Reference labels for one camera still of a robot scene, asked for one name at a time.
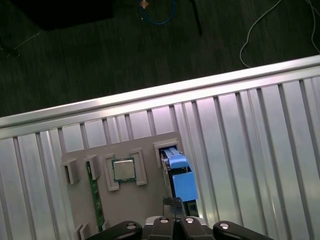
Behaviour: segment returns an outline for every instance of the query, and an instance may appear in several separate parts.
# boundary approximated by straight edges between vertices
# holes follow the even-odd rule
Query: black object
[[[189,0],[189,1],[190,1],[191,5],[192,5],[192,8],[193,8],[193,14],[194,14],[194,18],[195,18],[195,21],[196,21],[196,26],[198,27],[199,35],[202,35],[202,26],[201,26],[201,22],[200,22],[200,19],[199,19],[199,14],[198,14],[196,1],[195,0]]]
[[[43,30],[54,30],[112,18],[114,0],[11,2]]]
[[[163,216],[148,218],[143,229],[137,222],[124,221],[87,240],[272,240],[233,222],[220,221],[212,229],[200,220],[186,216],[180,198],[165,198]]]

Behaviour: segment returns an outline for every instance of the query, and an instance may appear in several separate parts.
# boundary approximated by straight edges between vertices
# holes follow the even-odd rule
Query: metal frame
[[[320,75],[320,55],[0,118],[0,140]]]

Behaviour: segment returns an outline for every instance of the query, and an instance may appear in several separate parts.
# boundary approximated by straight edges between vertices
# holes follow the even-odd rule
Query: cable
[[[23,41],[22,43],[20,43],[18,46],[16,46],[14,48],[14,51],[17,52],[17,48],[19,48],[21,45],[25,44],[26,42],[28,42],[29,40],[33,39],[34,37],[38,36],[40,33],[42,32],[42,30],[38,31],[38,33],[34,34],[33,36],[29,37],[28,39],[26,39],[25,41]],[[14,52],[9,52],[8,55],[6,56],[7,58],[10,56],[10,54],[12,55]],[[19,57],[20,53],[17,52],[18,55],[14,54],[15,57]]]
[[[247,44],[249,43],[249,38],[250,38],[250,34],[251,34],[251,31],[254,29],[255,25],[265,16],[267,15],[268,13],[270,13],[273,9],[275,9],[279,3],[281,3],[282,0],[279,0],[272,8],[270,8],[268,11],[266,11],[264,14],[262,14],[261,17],[258,18],[257,21],[254,22],[254,24],[250,27],[249,29],[249,32],[248,32],[248,35],[246,36],[246,42],[245,44],[242,46],[241,50],[240,50],[240,61],[243,65],[245,65],[247,68],[251,68],[250,66],[248,66],[247,64],[245,64],[245,62],[243,61],[242,59],[242,52],[244,51],[245,47],[247,46]]]
[[[318,10],[313,6],[312,2],[310,0],[305,0],[307,4],[309,4],[312,9],[316,12],[316,14],[318,14],[318,16],[320,17],[320,13],[318,12]]]
[[[251,31],[253,30],[253,28],[255,27],[255,25],[265,16],[267,15],[269,12],[271,12],[273,9],[275,9],[279,3],[281,3],[282,0],[279,0],[272,8],[270,8],[268,11],[266,11],[261,17],[258,18],[257,21],[254,22],[254,24],[250,27],[249,29],[249,32],[248,32],[248,35],[246,37],[246,42],[245,44],[242,46],[241,50],[240,50],[240,61],[241,63],[246,66],[247,68],[250,68],[249,65],[245,64],[245,62],[243,61],[242,59],[242,52],[244,51],[245,47],[247,46],[247,44],[249,43],[249,38],[250,38],[250,34],[251,34]],[[316,43],[315,43],[315,40],[314,40],[314,37],[315,37],[315,34],[316,34],[316,14],[318,14],[318,16],[320,17],[320,13],[319,11],[313,6],[311,0],[305,0],[305,2],[307,4],[310,5],[311,7],[311,12],[312,12],[312,17],[313,17],[313,31],[312,31],[312,35],[311,35],[311,42],[314,46],[314,48],[316,49],[316,51],[320,54],[320,50],[319,48],[317,47]]]
[[[172,0],[172,12],[170,14],[170,16],[163,22],[156,22],[156,21],[153,21],[146,13],[146,11],[144,10],[144,8],[142,6],[140,6],[140,0],[136,0],[138,5],[139,5],[139,8],[140,8],[140,11],[142,13],[142,15],[144,16],[144,18],[152,23],[152,24],[155,24],[155,25],[163,25],[163,24],[166,24],[167,22],[169,22],[173,17],[174,15],[176,14],[176,0]]]
[[[314,40],[314,37],[315,37],[315,33],[316,33],[316,14],[315,12],[318,13],[318,15],[320,16],[319,12],[317,11],[316,8],[314,8],[314,6],[312,5],[312,2],[311,0],[305,0],[311,7],[311,12],[312,12],[312,16],[313,16],[313,31],[312,31],[312,35],[311,35],[311,42],[314,46],[314,48],[317,50],[317,52],[320,54],[320,50],[319,48],[317,47],[317,45],[315,44],[315,40]]]

